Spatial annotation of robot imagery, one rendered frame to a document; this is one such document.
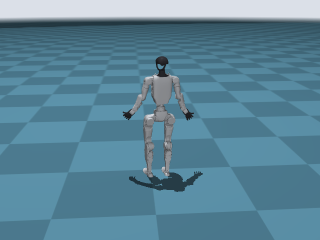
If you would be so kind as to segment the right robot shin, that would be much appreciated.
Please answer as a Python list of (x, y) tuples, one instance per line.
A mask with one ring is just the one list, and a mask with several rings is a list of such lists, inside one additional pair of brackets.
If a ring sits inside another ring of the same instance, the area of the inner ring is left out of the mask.
[(168, 173), (169, 173), (171, 158), (172, 158), (172, 142), (170, 141), (170, 150), (164, 149), (165, 172), (168, 171)]

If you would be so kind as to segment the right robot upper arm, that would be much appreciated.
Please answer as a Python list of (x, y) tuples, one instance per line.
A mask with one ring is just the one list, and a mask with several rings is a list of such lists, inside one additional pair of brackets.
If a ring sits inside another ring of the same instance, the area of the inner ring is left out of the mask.
[(180, 87), (180, 80), (177, 76), (172, 76), (173, 80), (173, 87), (175, 91), (175, 98), (177, 100), (181, 100), (181, 87)]

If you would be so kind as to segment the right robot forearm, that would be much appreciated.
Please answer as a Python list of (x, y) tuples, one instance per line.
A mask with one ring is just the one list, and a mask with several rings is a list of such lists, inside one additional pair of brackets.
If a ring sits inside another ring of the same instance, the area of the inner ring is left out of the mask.
[(180, 94), (180, 100), (178, 100), (178, 104), (179, 104), (179, 106), (180, 106), (180, 109), (181, 109), (185, 114), (187, 114), (187, 113), (188, 113), (188, 110), (187, 110), (187, 108), (186, 108), (186, 106), (185, 106), (184, 96), (183, 96), (182, 93)]

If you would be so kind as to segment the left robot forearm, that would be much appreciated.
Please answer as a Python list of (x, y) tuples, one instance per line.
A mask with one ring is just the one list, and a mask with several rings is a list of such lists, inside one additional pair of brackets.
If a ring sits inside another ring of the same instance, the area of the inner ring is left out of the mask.
[(138, 111), (138, 109), (140, 108), (140, 106), (142, 105), (142, 95), (138, 95), (137, 96), (137, 99), (136, 99), (136, 102), (132, 108), (132, 110), (129, 112), (131, 115), (133, 115), (135, 112)]

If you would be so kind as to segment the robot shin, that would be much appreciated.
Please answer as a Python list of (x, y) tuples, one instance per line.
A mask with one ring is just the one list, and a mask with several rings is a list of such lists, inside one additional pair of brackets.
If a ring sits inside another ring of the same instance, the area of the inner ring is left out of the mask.
[(170, 141), (170, 150), (164, 149), (165, 172), (168, 171), (168, 173), (169, 173), (171, 158), (172, 158), (172, 142)]
[(153, 151), (149, 151), (149, 145), (148, 143), (144, 146), (144, 155), (145, 155), (145, 161), (146, 161), (146, 167), (147, 167), (147, 173), (152, 172), (152, 161), (153, 161)]

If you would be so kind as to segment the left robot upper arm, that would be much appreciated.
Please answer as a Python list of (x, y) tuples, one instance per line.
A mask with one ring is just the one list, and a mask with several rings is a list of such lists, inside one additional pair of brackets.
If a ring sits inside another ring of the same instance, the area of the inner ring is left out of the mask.
[(140, 95), (142, 95), (141, 101), (144, 101), (146, 99), (146, 96), (147, 96), (147, 93), (149, 90), (149, 85), (151, 85), (153, 83), (153, 79), (154, 79), (153, 76), (148, 76), (148, 77), (144, 78), (142, 89), (141, 89), (141, 94), (140, 94)]

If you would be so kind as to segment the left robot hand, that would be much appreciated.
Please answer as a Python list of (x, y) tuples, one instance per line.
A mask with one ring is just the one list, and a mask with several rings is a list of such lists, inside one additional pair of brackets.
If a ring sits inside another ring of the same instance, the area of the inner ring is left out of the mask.
[[(132, 115), (129, 113), (131, 110), (132, 110), (132, 109), (130, 109), (128, 112), (124, 112), (124, 111), (123, 111), (123, 113), (124, 113), (123, 116), (125, 116), (126, 119), (128, 118), (128, 120), (132, 117)], [(135, 114), (135, 113), (134, 113), (134, 114)], [(134, 115), (134, 114), (133, 114), (133, 115)]]

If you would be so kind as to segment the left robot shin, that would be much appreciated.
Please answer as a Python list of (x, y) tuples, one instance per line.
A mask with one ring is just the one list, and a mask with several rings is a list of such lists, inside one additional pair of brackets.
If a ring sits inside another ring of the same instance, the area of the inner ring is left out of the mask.
[(145, 155), (145, 161), (146, 161), (146, 167), (147, 167), (147, 173), (152, 172), (152, 161), (153, 161), (153, 151), (149, 151), (149, 145), (148, 143), (144, 146), (144, 155)]

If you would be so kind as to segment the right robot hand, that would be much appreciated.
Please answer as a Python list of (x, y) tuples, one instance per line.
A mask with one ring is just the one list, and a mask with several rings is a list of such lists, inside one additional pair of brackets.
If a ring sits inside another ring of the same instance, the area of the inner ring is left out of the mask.
[(189, 112), (189, 110), (187, 109), (187, 111), (188, 111), (188, 113), (184, 113), (183, 111), (183, 113), (184, 113), (184, 115), (185, 115), (185, 117), (186, 117), (186, 119), (187, 119), (187, 121), (188, 121), (188, 119), (190, 120), (190, 118), (192, 119), (192, 117), (193, 117), (193, 115), (192, 114), (194, 114), (194, 112), (193, 113), (191, 113), (191, 112)]

